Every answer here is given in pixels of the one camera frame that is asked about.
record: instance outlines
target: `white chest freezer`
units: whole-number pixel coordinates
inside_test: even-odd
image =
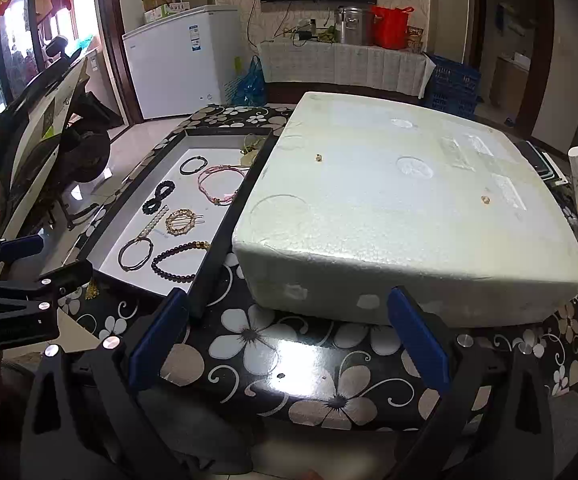
[[[122,38],[145,119],[192,114],[230,101],[242,70],[237,7],[197,7]]]
[[[578,293],[578,243],[501,132],[435,110],[309,92],[233,247],[268,308],[387,324],[404,285],[450,326],[539,322]]]

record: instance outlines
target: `bracelet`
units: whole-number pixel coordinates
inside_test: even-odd
[[[200,168],[198,168],[197,170],[194,171],[184,171],[182,168],[184,168],[188,162],[191,162],[192,160],[201,160],[204,162],[204,164],[202,166],[200,166]],[[207,160],[203,157],[203,156],[192,156],[191,158],[188,158],[187,160],[185,160],[182,164],[180,164],[180,173],[183,175],[192,175],[194,173],[197,173],[200,170],[203,170],[204,168],[207,167],[207,164],[209,164],[209,162],[207,162]]]
[[[165,200],[174,189],[176,189],[176,185],[172,181],[164,180],[163,182],[160,182],[156,186],[153,198],[150,198],[147,202],[142,204],[142,212],[145,215],[153,215],[158,209],[160,209],[162,201]]]
[[[242,178],[244,179],[247,176],[247,174],[240,168],[244,168],[246,170],[249,169],[246,166],[229,166],[229,165],[210,166],[209,168],[206,168],[202,173],[198,175],[198,189],[205,195],[205,197],[207,197],[207,200],[211,202],[213,205],[229,205],[231,202],[233,202],[233,199],[236,196],[238,189],[236,189],[236,191],[234,191],[229,195],[225,195],[224,198],[216,198],[207,193],[207,190],[203,187],[203,182],[207,179],[208,176],[214,173],[220,173],[221,171],[235,171],[236,173],[240,173],[242,175]]]
[[[198,220],[198,218],[202,217],[202,215],[195,214],[191,209],[173,211],[165,220],[167,233],[174,236],[186,235],[196,224],[205,223],[204,220]]]
[[[188,251],[189,249],[204,249],[208,251],[211,247],[209,242],[189,242],[183,244],[181,246],[175,247],[173,249],[169,249],[168,251],[164,251],[162,254],[159,254],[153,261],[151,262],[151,269],[155,272],[160,278],[164,278],[165,280],[169,280],[170,282],[178,282],[178,283],[190,283],[194,281],[195,274],[189,274],[187,276],[178,276],[177,274],[172,274],[170,272],[165,272],[162,269],[158,268],[158,264],[162,260],[166,260],[168,257],[173,256],[174,254],[181,253],[183,251]]]
[[[145,228],[142,231],[140,231],[140,234],[138,234],[133,240],[129,240],[127,243],[125,243],[125,245],[122,246],[122,249],[120,249],[120,252],[118,252],[118,265],[120,265],[120,268],[124,272],[129,272],[130,270],[138,270],[149,261],[151,253],[153,252],[153,242],[147,237],[149,236],[150,232],[153,231],[153,228],[156,226],[156,224],[160,220],[162,220],[162,217],[166,215],[167,211],[169,211],[169,206],[163,205],[159,213],[149,221],[149,223],[145,226]],[[149,254],[147,254],[145,258],[143,258],[139,263],[133,266],[124,265],[122,263],[122,257],[124,256],[124,252],[132,245],[143,241],[149,242]]]
[[[124,256],[124,252],[131,247],[132,245],[138,243],[138,242],[149,242],[149,254],[147,254],[142,260],[140,260],[139,263],[132,265],[132,266],[126,266],[122,264],[122,256]],[[120,268],[124,271],[124,272],[129,272],[130,270],[138,270],[140,269],[145,263],[147,263],[149,261],[149,258],[151,257],[151,253],[153,253],[153,242],[151,240],[149,240],[149,238],[146,238],[144,236],[138,236],[136,238],[134,238],[133,240],[129,240],[127,243],[125,243],[125,245],[122,246],[122,249],[120,249],[120,252],[118,253],[118,264],[120,265]]]

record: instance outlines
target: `metal screw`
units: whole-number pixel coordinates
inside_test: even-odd
[[[529,355],[532,352],[532,346],[529,343],[518,343],[518,349],[525,355]]]
[[[44,349],[44,355],[47,357],[53,357],[58,353],[60,347],[58,345],[49,345],[47,348]]]
[[[102,341],[102,346],[107,350],[113,350],[120,344],[120,338],[117,335],[110,335],[104,341]]]
[[[458,344],[463,348],[470,348],[474,346],[474,338],[469,334],[461,334],[456,338]]]

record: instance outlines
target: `blue plastic bag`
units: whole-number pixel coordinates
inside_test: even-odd
[[[234,106],[264,106],[267,104],[265,94],[265,76],[258,56],[251,59],[249,72],[238,83],[233,97]]]

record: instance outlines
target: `pink bracelet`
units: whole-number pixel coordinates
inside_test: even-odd
[[[204,193],[205,197],[207,197],[207,200],[209,200],[209,202],[211,202],[212,204],[229,205],[231,202],[233,202],[233,198],[236,196],[238,189],[231,194],[225,195],[224,198],[216,198],[207,193],[207,190],[203,187],[203,182],[207,179],[208,176],[214,173],[220,173],[221,171],[235,171],[236,173],[240,173],[242,175],[242,178],[244,179],[247,176],[247,174],[244,171],[240,170],[240,168],[246,168],[247,170],[249,169],[246,166],[229,166],[229,165],[210,166],[209,168],[205,168],[201,173],[198,174],[198,189],[202,193]]]

